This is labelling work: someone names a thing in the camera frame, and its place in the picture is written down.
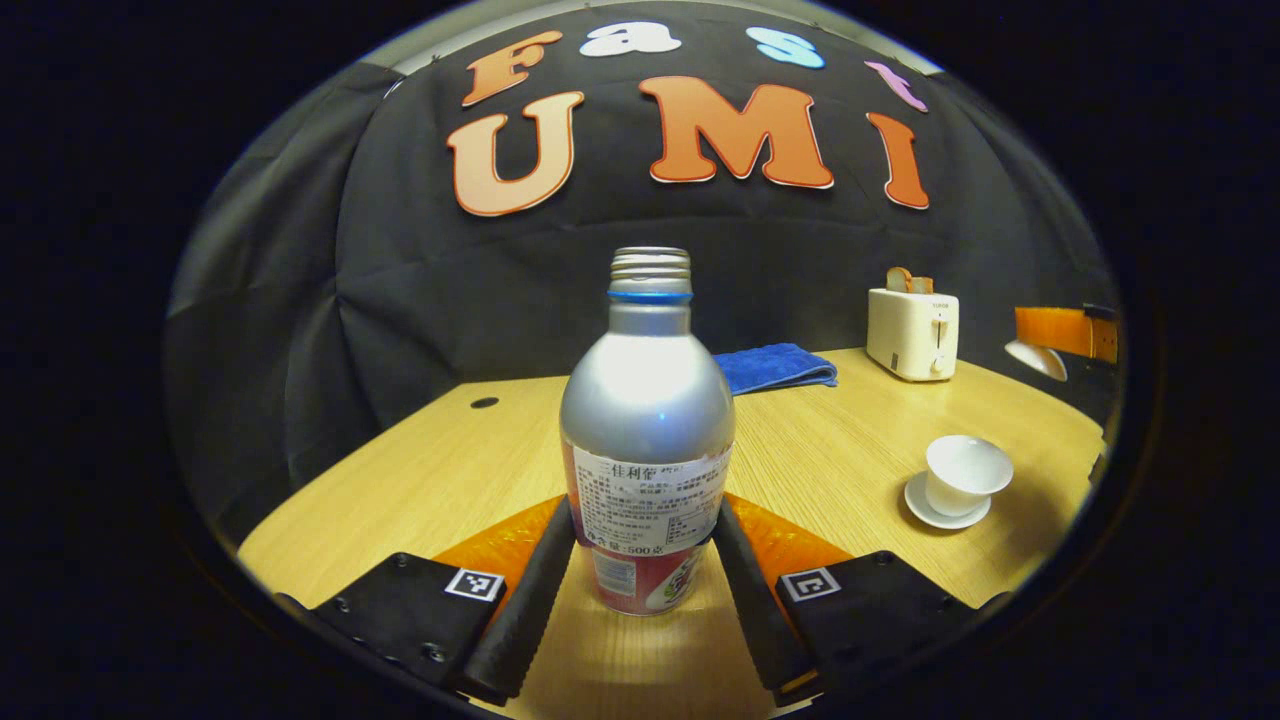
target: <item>white saucer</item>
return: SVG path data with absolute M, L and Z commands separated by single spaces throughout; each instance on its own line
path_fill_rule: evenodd
M 924 523 L 933 525 L 934 528 L 942 528 L 943 530 L 959 530 L 960 528 L 968 528 L 978 520 L 987 516 L 987 511 L 991 510 L 991 497 L 986 497 L 982 505 L 975 507 L 973 512 L 968 515 L 960 515 L 959 518 L 952 518 L 950 515 L 943 515 L 929 505 L 928 498 L 924 497 L 924 483 L 928 479 L 928 473 L 920 473 L 906 482 L 906 489 L 902 492 L 906 495 L 906 506 L 911 509 L 911 512 Z

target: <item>black background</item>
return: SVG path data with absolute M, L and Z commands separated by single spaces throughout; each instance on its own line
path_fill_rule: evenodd
M 14 4 L 5 213 L 17 401 L 5 653 L 18 716 L 387 716 L 393 701 L 283 647 L 206 579 L 155 500 L 179 487 L 160 402 L 172 270 L 248 138 L 421 22 L 421 3 Z M 846 715 L 1262 714 L 1276 598 L 1262 487 L 1260 306 L 1272 182 L 1231 3 L 867 3 L 855 17 L 982 91 L 1062 172 L 1166 337 L 1142 495 L 1093 565 L 997 652 Z M 1248 406 L 1257 409 L 1248 411 Z M 1253 421 L 1257 416 L 1261 421 Z M 401 714 L 410 714 L 399 706 Z M 417 711 L 426 714 L 425 710 Z

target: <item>bottle label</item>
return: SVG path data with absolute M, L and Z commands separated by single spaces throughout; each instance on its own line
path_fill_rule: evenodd
M 690 548 L 719 514 L 732 446 L 690 462 L 623 462 L 573 448 L 582 536 L 623 555 L 650 557 Z

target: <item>toaster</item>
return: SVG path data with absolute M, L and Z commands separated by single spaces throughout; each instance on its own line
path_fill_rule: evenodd
M 867 354 L 908 380 L 945 380 L 956 372 L 960 300 L 952 295 L 872 288 Z

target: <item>wooden table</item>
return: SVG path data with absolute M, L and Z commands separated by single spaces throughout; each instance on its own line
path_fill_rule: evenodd
M 726 489 L 854 555 L 892 550 L 970 606 L 1016 588 L 1053 552 L 1089 492 L 1102 429 L 1069 405 L 968 363 L 941 383 L 897 379 L 861 348 L 818 352 L 840 387 L 735 398 Z M 397 551 L 430 557 L 564 492 L 558 411 L 567 378 L 462 384 L 316 478 L 244 541 L 239 560 L 274 592 L 324 602 Z M 481 397 L 490 407 L 472 409 Z M 977 525 L 937 530 L 902 498 L 945 434 L 975 434 L 1014 461 Z M 575 547 L 512 717 L 767 717 L 714 544 L 675 611 L 630 618 L 591 594 Z

